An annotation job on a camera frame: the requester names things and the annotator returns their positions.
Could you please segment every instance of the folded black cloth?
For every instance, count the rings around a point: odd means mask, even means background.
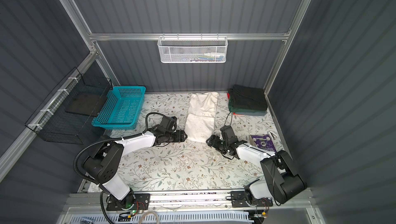
[[[235,84],[231,89],[228,89],[228,93],[230,94],[230,109],[266,111],[268,108],[263,89]]]

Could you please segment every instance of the teal basket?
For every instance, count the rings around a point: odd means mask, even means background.
[[[92,125],[106,129],[135,129],[145,91],[145,87],[113,87]]]

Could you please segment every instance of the stack of folded clothes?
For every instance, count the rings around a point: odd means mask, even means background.
[[[235,84],[228,89],[228,109],[235,115],[264,116],[267,113],[267,102],[264,90],[243,87]]]

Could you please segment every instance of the white cloth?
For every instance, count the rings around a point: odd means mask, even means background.
[[[217,92],[192,93],[184,131],[188,140],[205,143],[215,129]]]

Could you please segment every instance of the wire basket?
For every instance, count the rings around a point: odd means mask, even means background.
[[[48,109],[40,110],[44,115],[37,123],[30,123],[31,117],[25,126],[46,142],[90,144],[98,140],[105,129],[91,125],[94,113],[75,114],[67,112],[67,108],[80,93],[98,96],[99,100],[93,104],[100,104],[100,99],[106,98],[111,89],[111,81],[108,78],[79,74],[61,90],[61,94]]]
[[[224,63],[228,40],[166,40],[158,38],[163,63]]]

